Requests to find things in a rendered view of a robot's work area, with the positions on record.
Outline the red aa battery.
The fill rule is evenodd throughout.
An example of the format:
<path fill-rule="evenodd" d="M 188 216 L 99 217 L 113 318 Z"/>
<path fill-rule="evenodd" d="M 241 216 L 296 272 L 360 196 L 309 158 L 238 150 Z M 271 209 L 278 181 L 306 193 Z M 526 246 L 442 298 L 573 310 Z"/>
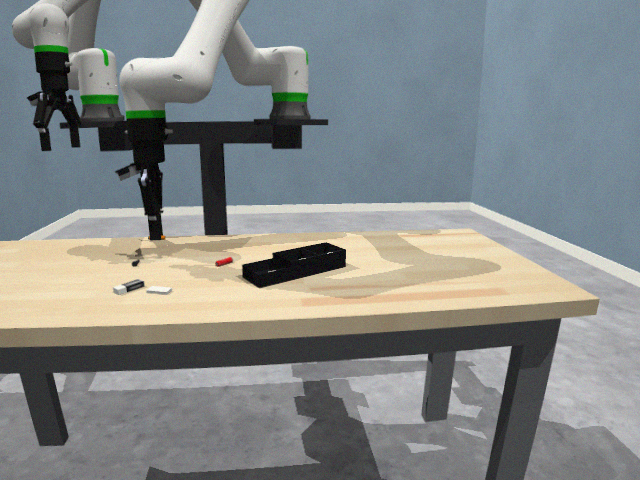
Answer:
<path fill-rule="evenodd" d="M 225 265 L 225 264 L 228 264 L 228 263 L 231 263 L 231 262 L 233 262 L 233 258 L 229 257 L 229 258 L 225 258 L 225 259 L 216 261 L 215 265 L 218 267 L 218 266 L 222 266 L 222 265 Z"/>

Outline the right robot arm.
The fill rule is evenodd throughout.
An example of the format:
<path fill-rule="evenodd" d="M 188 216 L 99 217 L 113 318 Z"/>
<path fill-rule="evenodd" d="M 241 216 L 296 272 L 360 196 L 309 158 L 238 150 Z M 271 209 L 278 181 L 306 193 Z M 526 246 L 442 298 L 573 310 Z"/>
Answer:
<path fill-rule="evenodd" d="M 116 57 L 94 48 L 100 3 L 39 0 L 12 24 L 16 41 L 34 49 L 38 73 L 67 73 L 69 89 L 80 90 L 81 122 L 125 120 L 118 106 Z"/>

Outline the black rack of three bins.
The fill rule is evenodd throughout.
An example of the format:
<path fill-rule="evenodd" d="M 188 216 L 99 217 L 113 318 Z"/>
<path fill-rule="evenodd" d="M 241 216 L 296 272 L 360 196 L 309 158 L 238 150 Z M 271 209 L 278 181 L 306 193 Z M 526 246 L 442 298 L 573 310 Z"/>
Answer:
<path fill-rule="evenodd" d="M 327 242 L 274 252 L 272 256 L 242 264 L 242 277 L 263 288 L 346 267 L 346 249 Z"/>

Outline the black eraser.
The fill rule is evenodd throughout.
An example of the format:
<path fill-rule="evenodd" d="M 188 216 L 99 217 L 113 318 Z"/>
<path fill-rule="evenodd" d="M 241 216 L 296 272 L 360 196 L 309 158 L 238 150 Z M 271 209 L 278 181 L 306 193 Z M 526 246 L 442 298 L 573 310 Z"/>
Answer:
<path fill-rule="evenodd" d="M 140 279 L 136 279 L 136 280 L 113 287 L 113 292 L 117 295 L 121 295 L 142 287 L 145 287 L 144 281 Z"/>

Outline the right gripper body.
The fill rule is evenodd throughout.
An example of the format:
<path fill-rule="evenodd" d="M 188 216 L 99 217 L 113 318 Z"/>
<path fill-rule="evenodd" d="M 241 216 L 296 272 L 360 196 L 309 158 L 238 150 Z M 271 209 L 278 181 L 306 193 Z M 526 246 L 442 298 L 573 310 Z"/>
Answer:
<path fill-rule="evenodd" d="M 56 100 L 56 97 L 67 99 L 67 96 L 65 93 L 66 91 L 69 90 L 67 73 L 58 73 L 58 72 L 40 73 L 40 80 L 41 80 L 42 91 L 45 90 L 45 93 L 47 93 L 49 97 L 49 100 L 48 100 L 49 106 L 53 106 Z M 64 107 L 65 106 L 61 100 L 57 106 L 57 110 L 63 109 Z"/>

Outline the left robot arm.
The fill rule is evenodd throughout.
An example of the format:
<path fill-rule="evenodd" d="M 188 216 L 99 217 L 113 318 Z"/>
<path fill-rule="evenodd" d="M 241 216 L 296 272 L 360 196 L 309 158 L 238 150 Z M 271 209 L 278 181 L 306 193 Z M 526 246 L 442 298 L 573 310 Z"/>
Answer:
<path fill-rule="evenodd" d="M 256 48 L 238 21 L 249 0 L 189 1 L 198 13 L 175 55 L 133 59 L 120 73 L 128 141 L 167 140 L 173 129 L 167 129 L 165 103 L 203 100 L 212 88 L 221 53 L 239 84 L 272 86 L 269 119 L 311 119 L 305 49 Z"/>

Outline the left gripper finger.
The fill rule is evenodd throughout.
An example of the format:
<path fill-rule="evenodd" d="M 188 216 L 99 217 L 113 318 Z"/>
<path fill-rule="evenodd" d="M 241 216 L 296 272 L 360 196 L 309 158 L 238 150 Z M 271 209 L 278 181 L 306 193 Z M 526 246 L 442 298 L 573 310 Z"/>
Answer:
<path fill-rule="evenodd" d="M 149 180 L 147 175 L 147 169 L 143 170 L 143 175 L 141 174 L 141 178 L 138 178 L 138 183 L 141 190 L 142 201 L 144 206 L 144 214 L 148 214 L 148 225 L 149 225 L 149 235 L 150 240 L 161 240 L 161 231 L 160 231 L 160 220 L 158 215 L 158 206 L 157 206 L 157 195 L 156 188 L 157 185 L 157 171 L 153 171 L 153 179 L 154 185 L 151 185 L 151 180 Z M 154 197 L 154 198 L 153 198 Z M 155 204 L 154 204 L 155 202 Z M 156 214 L 156 215 L 155 215 Z"/>
<path fill-rule="evenodd" d="M 156 193 L 157 193 L 157 202 L 158 202 L 158 215 L 159 215 L 159 220 L 160 220 L 160 231 L 161 231 L 161 236 L 163 236 L 163 230 L 162 230 L 162 220 L 161 220 L 161 213 L 164 212 L 164 210 L 162 209 L 162 177 L 163 177 L 163 173 L 160 173 L 160 170 L 156 170 L 158 173 L 158 177 L 157 177 L 157 182 L 158 182 L 158 187 L 156 188 Z M 161 181 L 161 185 L 160 185 L 160 181 Z M 160 192 L 160 195 L 159 195 Z"/>

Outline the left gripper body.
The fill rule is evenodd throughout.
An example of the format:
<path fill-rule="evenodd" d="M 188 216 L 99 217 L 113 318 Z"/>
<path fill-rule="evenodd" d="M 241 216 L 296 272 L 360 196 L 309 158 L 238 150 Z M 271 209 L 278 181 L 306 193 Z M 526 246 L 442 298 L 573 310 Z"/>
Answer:
<path fill-rule="evenodd" d="M 147 169 L 147 175 L 154 185 L 153 171 L 159 170 L 158 163 L 165 161 L 164 141 L 151 143 L 133 143 L 133 159 L 137 164 L 141 164 L 141 174 Z"/>

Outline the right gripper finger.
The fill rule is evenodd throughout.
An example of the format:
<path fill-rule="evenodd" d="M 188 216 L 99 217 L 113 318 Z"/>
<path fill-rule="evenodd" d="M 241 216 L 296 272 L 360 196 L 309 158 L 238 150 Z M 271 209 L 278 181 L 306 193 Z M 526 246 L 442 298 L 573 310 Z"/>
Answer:
<path fill-rule="evenodd" d="M 73 96 L 72 95 L 66 95 L 66 96 L 67 96 L 67 100 L 66 98 L 61 98 L 65 108 L 59 111 L 62 112 L 63 116 L 65 117 L 68 124 L 70 125 L 69 129 L 70 129 L 71 147 L 77 148 L 77 147 L 80 147 L 79 127 L 81 126 L 81 120 L 78 115 L 77 109 L 75 107 Z"/>
<path fill-rule="evenodd" d="M 33 125 L 36 128 L 38 128 L 38 132 L 40 135 L 40 142 L 41 142 L 41 150 L 51 151 L 49 128 L 47 127 L 49 125 L 53 112 L 57 109 L 57 106 L 61 101 L 61 98 L 56 97 L 56 100 L 53 106 L 49 106 L 47 104 L 49 100 L 47 93 L 38 93 L 37 96 L 38 96 L 38 102 L 37 102 Z"/>

